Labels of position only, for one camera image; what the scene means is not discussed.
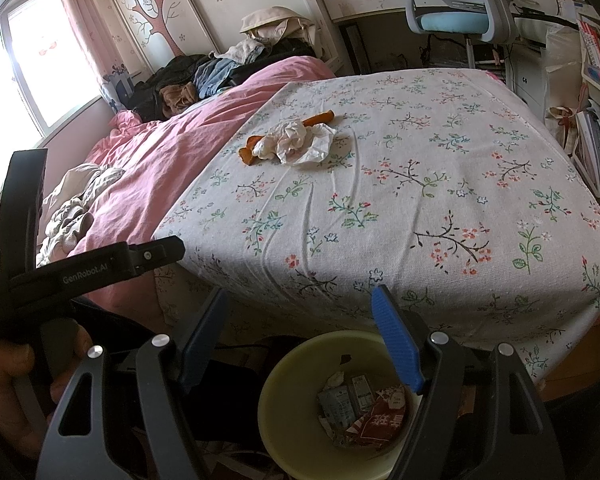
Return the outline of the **left hand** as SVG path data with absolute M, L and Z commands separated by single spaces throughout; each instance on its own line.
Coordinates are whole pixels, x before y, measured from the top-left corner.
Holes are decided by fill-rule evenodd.
M 38 402 L 30 384 L 34 367 L 30 344 L 0 341 L 0 434 L 21 454 L 38 458 L 44 430 L 34 412 Z

